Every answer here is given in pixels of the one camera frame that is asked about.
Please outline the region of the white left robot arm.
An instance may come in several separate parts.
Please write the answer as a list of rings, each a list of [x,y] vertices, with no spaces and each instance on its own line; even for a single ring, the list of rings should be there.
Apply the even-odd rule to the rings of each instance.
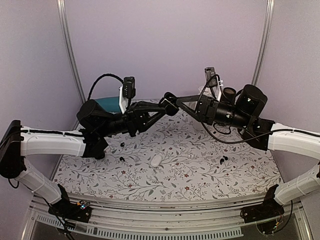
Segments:
[[[71,155],[101,159],[108,146],[106,137],[143,133],[163,116],[173,116],[178,109],[162,99],[158,104],[139,101],[124,112],[107,112],[95,100],[86,101],[77,119],[78,131],[40,130],[22,126],[19,120],[9,125],[0,142],[0,175],[15,179],[42,196],[63,217],[70,217],[81,203],[71,203],[66,190],[48,180],[25,159],[29,155]]]

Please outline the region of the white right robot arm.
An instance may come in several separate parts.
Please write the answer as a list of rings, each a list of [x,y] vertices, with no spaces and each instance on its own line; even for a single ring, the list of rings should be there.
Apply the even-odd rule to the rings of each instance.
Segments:
[[[240,92],[226,93],[222,88],[210,96],[176,97],[167,92],[158,104],[144,103],[139,121],[146,128],[164,115],[173,116],[183,110],[205,128],[214,124],[235,127],[242,142],[259,150],[285,151],[314,159],[320,158],[320,135],[260,118],[267,96],[254,85]]]

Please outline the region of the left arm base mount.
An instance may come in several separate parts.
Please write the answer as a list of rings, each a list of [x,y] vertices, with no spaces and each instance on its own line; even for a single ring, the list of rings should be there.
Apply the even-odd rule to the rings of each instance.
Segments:
[[[48,213],[63,219],[88,223],[92,214],[91,203],[85,200],[72,203],[64,187],[60,184],[57,186],[61,191],[61,200],[55,204],[50,203]]]

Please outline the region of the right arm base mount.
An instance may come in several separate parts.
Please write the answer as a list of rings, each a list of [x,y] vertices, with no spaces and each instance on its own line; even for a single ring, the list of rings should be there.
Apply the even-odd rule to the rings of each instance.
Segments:
[[[275,192],[279,185],[276,184],[268,189],[262,203],[246,206],[240,210],[240,217],[245,223],[265,220],[277,217],[285,213],[283,205],[275,200]]]

